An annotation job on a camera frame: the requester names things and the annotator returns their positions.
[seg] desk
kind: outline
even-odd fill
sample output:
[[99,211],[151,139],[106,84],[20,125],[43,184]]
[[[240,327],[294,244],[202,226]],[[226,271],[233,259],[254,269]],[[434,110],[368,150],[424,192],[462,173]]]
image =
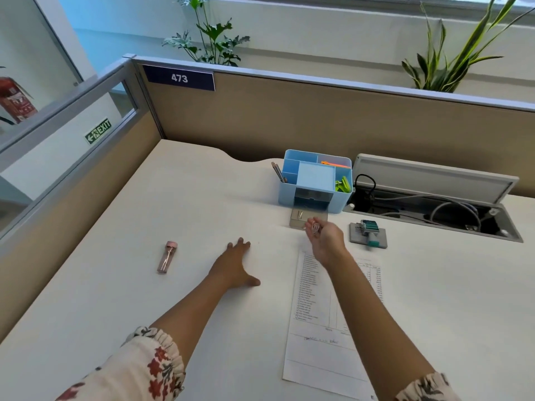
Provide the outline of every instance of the desk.
[[[282,166],[282,159],[276,159]],[[284,350],[302,231],[277,205],[270,160],[161,141],[0,345],[0,398],[53,399],[102,364],[138,325],[186,295],[239,236],[262,280],[227,293],[188,366],[190,400],[341,400],[286,382]],[[388,249],[385,305],[464,401],[535,392],[535,199],[505,206],[524,244],[378,219]],[[359,215],[330,214],[344,233]],[[166,241],[178,243],[167,275]],[[369,253],[347,243],[355,256]]]

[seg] fire extinguisher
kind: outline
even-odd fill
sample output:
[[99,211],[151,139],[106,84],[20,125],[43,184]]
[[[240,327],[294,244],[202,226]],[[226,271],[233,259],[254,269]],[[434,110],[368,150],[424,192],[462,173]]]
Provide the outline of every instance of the fire extinguisher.
[[23,88],[10,77],[0,77],[0,105],[17,123],[37,114],[37,110],[23,93]]

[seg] green exit sign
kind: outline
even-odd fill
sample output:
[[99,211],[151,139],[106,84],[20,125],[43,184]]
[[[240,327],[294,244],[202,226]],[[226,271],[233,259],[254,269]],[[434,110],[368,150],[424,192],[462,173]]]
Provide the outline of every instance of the green exit sign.
[[87,143],[90,145],[93,145],[97,139],[99,139],[102,135],[106,133],[108,129],[111,128],[111,122],[108,118],[103,120],[100,124],[98,124],[95,128],[91,129],[88,133],[84,135],[84,138],[86,139]]

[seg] right hand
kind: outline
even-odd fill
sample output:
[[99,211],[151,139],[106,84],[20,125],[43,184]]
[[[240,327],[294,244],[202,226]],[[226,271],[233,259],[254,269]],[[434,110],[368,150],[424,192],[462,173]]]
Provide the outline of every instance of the right hand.
[[[312,225],[315,223],[319,223],[321,226],[316,235],[312,232]],[[304,227],[312,244],[314,257],[327,271],[344,259],[352,258],[344,243],[344,233],[334,223],[314,217],[309,218]]]

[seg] light blue desk organizer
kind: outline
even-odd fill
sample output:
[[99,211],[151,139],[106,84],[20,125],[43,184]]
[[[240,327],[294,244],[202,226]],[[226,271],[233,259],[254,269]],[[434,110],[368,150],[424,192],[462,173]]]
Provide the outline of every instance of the light blue desk organizer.
[[[322,165],[322,161],[348,166]],[[338,214],[346,206],[351,193],[335,190],[335,181],[347,177],[351,183],[351,160],[341,156],[287,150],[284,154],[283,176],[288,183],[280,183],[279,204],[306,207]]]

